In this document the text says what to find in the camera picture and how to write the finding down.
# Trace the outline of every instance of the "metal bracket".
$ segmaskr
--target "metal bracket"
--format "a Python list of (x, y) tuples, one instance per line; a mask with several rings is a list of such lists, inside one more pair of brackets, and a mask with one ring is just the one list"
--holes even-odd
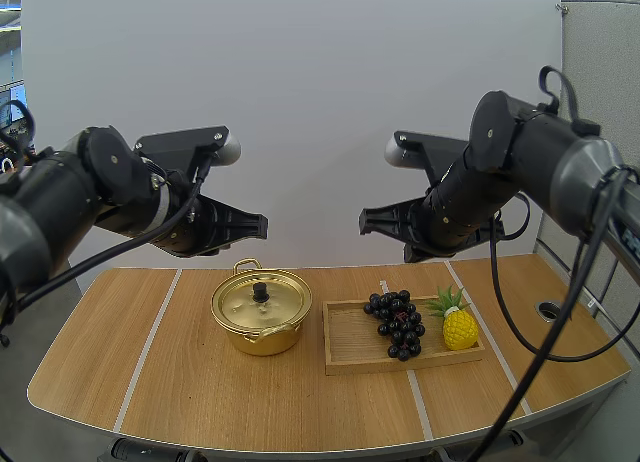
[(556, 4), (556, 10), (559, 10), (563, 17), (569, 13), (569, 7), (563, 4)]

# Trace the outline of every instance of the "table edge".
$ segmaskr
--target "table edge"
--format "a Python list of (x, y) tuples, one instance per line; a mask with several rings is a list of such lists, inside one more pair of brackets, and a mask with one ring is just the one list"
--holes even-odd
[[(528, 424), (530, 422), (542, 421), (545, 419), (550, 419), (554, 416), (563, 415), (565, 413), (570, 412), (571, 410), (578, 409), (579, 407), (586, 405), (591, 399), (596, 398), (596, 396), (607, 390), (613, 390), (617, 385), (621, 384), (631, 373), (631, 370), (625, 372), (624, 374), (616, 377), (615, 379), (610, 380), (598, 387), (595, 387), (573, 399), (569, 399), (565, 402), (561, 402), (556, 405), (552, 405), (551, 407), (547, 407), (546, 409), (539, 410), (537, 412), (533, 412), (531, 414), (523, 415), (521, 417), (510, 420), (505, 429), (517, 428), (520, 425)], [(41, 407), (37, 407), (34, 404), (31, 404), (32, 407), (41, 410), (47, 414), (53, 415), (63, 421), (69, 423), (72, 426), (81, 428), (81, 429), (93, 429), (102, 435), (106, 435), (114, 438), (128, 438), (132, 440), (137, 440), (141, 442), (152, 443), (155, 445), (159, 445), (161, 447), (170, 447), (170, 448), (189, 448), (200, 450), (205, 453), (205, 455), (211, 455), (216, 457), (216, 460), (220, 459), (243, 459), (243, 460), (337, 460), (342, 458), (352, 458), (358, 457), (360, 460), (364, 460), (365, 457), (379, 457), (382, 455), (399, 455), (410, 456), (412, 452), (424, 452), (427, 449), (431, 449), (433, 447), (439, 447), (449, 444), (455, 444), (458, 442), (467, 441), (470, 439), (474, 439), (477, 437), (481, 437), (489, 431), (490, 426), (481, 427), (478, 429), (460, 432), (457, 434), (447, 435), (445, 437), (438, 437), (431, 440), (421, 440), (417, 442), (407, 442), (404, 444), (390, 445), (390, 446), (382, 446), (382, 447), (370, 447), (365, 449), (345, 449), (345, 450), (329, 450), (324, 452), (253, 452), (253, 451), (243, 451), (243, 450), (233, 450), (233, 449), (219, 449), (215, 447), (199, 447), (199, 446), (188, 446), (188, 445), (180, 445), (172, 442), (165, 442), (161, 440), (147, 439), (144, 437), (139, 437), (136, 435), (130, 435), (123, 432), (114, 432), (112, 430), (107, 430), (102, 427), (97, 427), (95, 425), (86, 424), (84, 422), (79, 422), (74, 419), (70, 419), (63, 415), (55, 414), (53, 412), (49, 412), (46, 409)]]

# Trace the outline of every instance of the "black cable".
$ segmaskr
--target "black cable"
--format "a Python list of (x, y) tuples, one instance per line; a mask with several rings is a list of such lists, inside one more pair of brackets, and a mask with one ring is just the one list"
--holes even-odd
[(513, 414), (513, 412), (518, 408), (518, 404), (520, 400), (524, 397), (524, 394), (527, 392), (533, 380), (535, 379), (538, 371), (544, 364), (547, 356), (551, 352), (553, 345), (558, 340), (564, 325), (567, 322), (567, 319), (571, 315), (571, 311), (573, 307), (578, 301), (578, 296), (580, 295), (580, 290), (584, 285), (584, 282), (587, 280), (589, 275), (589, 271), (591, 270), (591, 266), (593, 265), (593, 261), (596, 258), (598, 253), (598, 249), (600, 243), (604, 239), (605, 231), (607, 229), (609, 218), (613, 213), (613, 209), (618, 199), (618, 195), (620, 194), (625, 182), (627, 181), (626, 173), (620, 174), (617, 178), (615, 178), (612, 182), (611, 188), (611, 197), (607, 200), (604, 210), (598, 217), (593, 230), (593, 237), (591, 239), (591, 244), (589, 245), (589, 249), (587, 250), (587, 254), (585, 255), (584, 261), (580, 264), (577, 274), (575, 276), (574, 282), (569, 286), (569, 292), (567, 297), (560, 309), (560, 314), (558, 318), (551, 326), (551, 329), (547, 333), (542, 345), (540, 346), (540, 350), (538, 350), (536, 356), (533, 361), (529, 365), (529, 368), (525, 372), (524, 376), (518, 383), (517, 387), (513, 391), (511, 398), (505, 405), (504, 409), (498, 416), (497, 420), (489, 429), (487, 435), (482, 439), (480, 445), (471, 453), (467, 462), (477, 462), (478, 459), (485, 453), (485, 451), (491, 446), (491, 444), (496, 440), (498, 435), (500, 435), (500, 431), (504, 428), (506, 423), (509, 421), (509, 417)]
[(4, 314), (1, 314), (2, 319), (0, 319), (0, 334), (2, 333), (2, 329), (4, 329), (7, 325), (11, 325), (15, 319), (15, 316), (18, 311), (18, 301), (16, 300), (16, 288), (13, 286), (11, 282), (11, 277), (9, 273), (4, 268), (2, 263), (0, 262), (0, 282), (5, 286), (5, 291), (7, 294), (7, 298), (9, 299), (9, 304), (7, 305)]
[[(507, 325), (511, 329), (511, 332), (513, 332), (513, 335), (516, 337), (516, 339), (518, 339), (518, 341), (527, 350), (529, 350), (531, 353), (537, 355), (540, 349), (538, 349), (533, 344), (531, 344), (524, 337), (524, 335), (522, 335), (522, 333), (518, 329), (518, 326), (513, 321), (513, 318), (511, 317), (511, 314), (509, 313), (509, 309), (507, 308), (507, 304), (504, 301), (504, 297), (502, 295), (502, 290), (500, 289), (500, 280), (499, 280), (499, 277), (498, 277), (498, 258), (497, 258), (497, 255), (496, 255), (495, 224), (493, 223), (493, 221), (490, 221), (490, 224), (491, 224), (491, 240), (490, 240), (490, 244), (489, 245), (490, 245), (490, 249), (491, 249), (491, 277), (493, 278), (493, 288), (494, 288), (495, 293), (496, 293), (496, 299), (498, 300), (498, 305), (500, 306), (500, 311), (502, 312), (502, 315), (504, 316), (504, 318), (505, 318), (505, 320), (507, 322)], [(571, 289), (571, 286), (574, 285), (575, 282), (576, 282), (575, 278), (576, 278), (576, 274), (579, 272), (578, 264), (579, 264), (580, 255), (581, 255), (583, 247), (584, 247), (584, 244), (580, 243), (580, 246), (578, 247), (578, 251), (576, 253), (576, 258), (575, 258), (575, 262), (574, 262), (574, 270), (572, 272), (571, 282), (569, 283), (569, 288), (570, 289)], [(547, 358), (547, 360), (551, 360), (551, 361), (554, 361), (554, 362), (582, 362), (582, 361), (585, 361), (585, 360), (592, 359), (593, 357), (597, 357), (598, 355), (602, 354), (603, 352), (606, 352), (607, 350), (609, 350), (622, 337), (625, 336), (625, 334), (629, 331), (631, 326), (634, 324), (634, 322), (638, 318), (639, 314), (640, 314), (640, 303), (638, 303), (636, 311), (633, 313), (631, 319), (629, 320), (629, 323), (625, 326), (625, 328), (622, 329), (622, 331), (620, 333), (618, 333), (613, 339), (611, 339), (609, 342), (607, 342), (605, 345), (603, 345), (599, 349), (594, 350), (593, 352), (589, 352), (587, 354), (582, 354), (582, 355), (574, 355), (574, 356), (548, 354), (546, 356), (546, 358)]]
[[(22, 115), (24, 115), (25, 125), (27, 128), (27, 137), (29, 138), (29, 140), (27, 141), (27, 144), (25, 145), (28, 145), (28, 143), (33, 140), (33, 137), (35, 136), (35, 132), (36, 132), (36, 123), (35, 123), (35, 120), (33, 119), (33, 116), (31, 115), (31, 112), (29, 112), (29, 109), (27, 109), (27, 107), (19, 100), (9, 100), (5, 102), (4, 104), (0, 105), (0, 110), (2, 110), (7, 105), (16, 106), (18, 109), (20, 109), (20, 112), (22, 112)], [(14, 139), (13, 137), (9, 137), (7, 134), (2, 132), (1, 130), (0, 130), (0, 141), (2, 141), (5, 145), (7, 145), (11, 150), (13, 150), (18, 155), (19, 158), (18, 158), (17, 164), (19, 167), (22, 167), (24, 162), (25, 147), (21, 147), (20, 141)]]
[(609, 286), (611, 285), (611, 281), (613, 280), (613, 276), (615, 275), (617, 268), (618, 268), (618, 259), (613, 261), (613, 265), (611, 266), (611, 269), (609, 270), (609, 275), (607, 276), (607, 281), (605, 282), (604, 288), (600, 293), (600, 297), (597, 299), (598, 302), (602, 303), (604, 301), (604, 297), (605, 295), (607, 295), (607, 292), (609, 291)]
[(2, 447), (0, 447), (0, 459), (5, 462), (13, 462), (13, 459), (9, 457), (4, 450), (2, 450)]
[(72, 267), (69, 270), (63, 272), (62, 274), (54, 277), (46, 284), (42, 285), (41, 287), (37, 288), (33, 292), (25, 295), (22, 299), (20, 299), (19, 311), (22, 312), (31, 304), (33, 304), (36, 300), (56, 290), (58, 287), (66, 284), (70, 280), (73, 280), (76, 277), (84, 274), (88, 270), (93, 269), (95, 266), (100, 265), (109, 259), (117, 257), (118, 255), (124, 254), (129, 250), (138, 248), (141, 245), (146, 244), (147, 242), (151, 242), (152, 240), (155, 240), (161, 237), (168, 230), (173, 228), (173, 226), (176, 225), (180, 221), (180, 219), (186, 215), (187, 211), (191, 208), (193, 201), (196, 199), (200, 191), (200, 187), (202, 186), (204, 179), (209, 173), (210, 162), (211, 162), (211, 159), (207, 158), (207, 160), (203, 161), (203, 163), (200, 165), (200, 167), (198, 168), (198, 175), (196, 176), (196, 183), (194, 184), (193, 189), (191, 190), (191, 195), (189, 199), (180, 208), (180, 210), (178, 210), (169, 220), (165, 221), (162, 225), (160, 225), (159, 227), (156, 227), (150, 232), (147, 232), (146, 234), (127, 240), (126, 242), (122, 242), (121, 244), (110, 247), (107, 250), (104, 250), (103, 252), (100, 252), (99, 254), (94, 255), (93, 257), (89, 257), (88, 259), (80, 262), (75, 267)]
[(524, 222), (522, 223), (522, 226), (518, 230), (516, 230), (513, 234), (508, 234), (500, 237), (500, 240), (515, 240), (518, 237), (520, 237), (522, 234), (524, 234), (524, 231), (527, 230), (527, 227), (529, 226), (529, 219), (531, 218), (531, 205), (529, 204), (529, 199), (527, 198), (526, 195), (521, 194), (519, 192), (515, 195), (515, 197), (523, 201), (524, 204), (527, 206), (527, 216), (525, 217)]

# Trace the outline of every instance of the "gold pot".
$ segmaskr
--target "gold pot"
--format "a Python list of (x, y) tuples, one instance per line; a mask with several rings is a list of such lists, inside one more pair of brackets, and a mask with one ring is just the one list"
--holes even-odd
[[(256, 269), (239, 270), (253, 263)], [(302, 321), (311, 309), (311, 290), (297, 275), (263, 269), (256, 259), (233, 266), (233, 276), (216, 289), (211, 312), (231, 343), (251, 355), (273, 355), (300, 338)]]

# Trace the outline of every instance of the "grape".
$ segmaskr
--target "grape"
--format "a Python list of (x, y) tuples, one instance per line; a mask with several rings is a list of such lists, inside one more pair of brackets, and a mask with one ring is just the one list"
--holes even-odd
[(404, 342), (404, 334), (399, 330), (396, 330), (393, 334), (391, 334), (391, 341), (397, 345), (402, 344), (402, 342)]
[(403, 302), (409, 302), (409, 300), (411, 300), (411, 294), (408, 290), (401, 290), (398, 292), (398, 298)]
[(415, 332), (407, 332), (404, 334), (404, 343), (407, 345), (413, 345), (417, 338), (418, 336)]
[(383, 337), (385, 335), (389, 335), (391, 333), (391, 331), (389, 330), (389, 326), (387, 324), (380, 324), (378, 326), (378, 334), (382, 335)]
[(409, 322), (411, 322), (414, 325), (419, 324), (421, 320), (422, 320), (422, 316), (418, 312), (414, 312), (409, 316)]
[(398, 351), (398, 360), (406, 362), (407, 360), (409, 360), (409, 357), (411, 357), (411, 353), (408, 350), (402, 349)]
[(398, 356), (398, 352), (400, 352), (400, 347), (397, 345), (392, 345), (389, 347), (389, 350), (387, 350), (387, 354), (389, 354), (389, 357), (392, 359), (395, 359)]

